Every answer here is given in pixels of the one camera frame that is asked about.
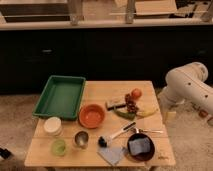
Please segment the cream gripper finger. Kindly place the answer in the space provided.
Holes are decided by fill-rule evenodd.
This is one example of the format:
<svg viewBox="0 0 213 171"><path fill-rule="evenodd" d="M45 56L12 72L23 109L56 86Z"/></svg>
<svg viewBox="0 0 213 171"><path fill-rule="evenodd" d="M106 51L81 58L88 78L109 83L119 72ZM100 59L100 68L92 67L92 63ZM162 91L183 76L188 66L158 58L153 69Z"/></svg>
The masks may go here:
<svg viewBox="0 0 213 171"><path fill-rule="evenodd" d="M167 113L167 116L166 116L166 122L167 123L172 122L175 117L176 117L176 112L175 111L169 111Z"/></svg>

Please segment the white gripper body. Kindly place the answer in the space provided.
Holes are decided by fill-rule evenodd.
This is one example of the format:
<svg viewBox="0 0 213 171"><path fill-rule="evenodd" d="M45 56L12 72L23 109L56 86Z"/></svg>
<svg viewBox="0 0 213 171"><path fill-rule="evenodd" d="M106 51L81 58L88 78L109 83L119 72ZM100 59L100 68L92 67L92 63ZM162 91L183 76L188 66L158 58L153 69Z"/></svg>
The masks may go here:
<svg viewBox="0 0 213 171"><path fill-rule="evenodd" d="M178 95L170 87L164 87L162 91L157 95L161 113L166 115L175 106L181 105L185 102L185 99Z"/></svg>

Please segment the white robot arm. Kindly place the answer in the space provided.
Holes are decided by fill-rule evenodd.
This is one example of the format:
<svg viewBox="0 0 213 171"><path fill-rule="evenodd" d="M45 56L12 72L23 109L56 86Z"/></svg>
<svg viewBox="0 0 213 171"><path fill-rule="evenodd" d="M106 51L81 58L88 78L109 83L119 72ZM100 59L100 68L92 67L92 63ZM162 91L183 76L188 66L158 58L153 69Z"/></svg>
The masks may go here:
<svg viewBox="0 0 213 171"><path fill-rule="evenodd" d="M189 100L213 115L213 87L205 83L207 67L200 62L192 62L171 69L165 76L166 86L158 94L164 122L171 115L171 108Z"/></svg>

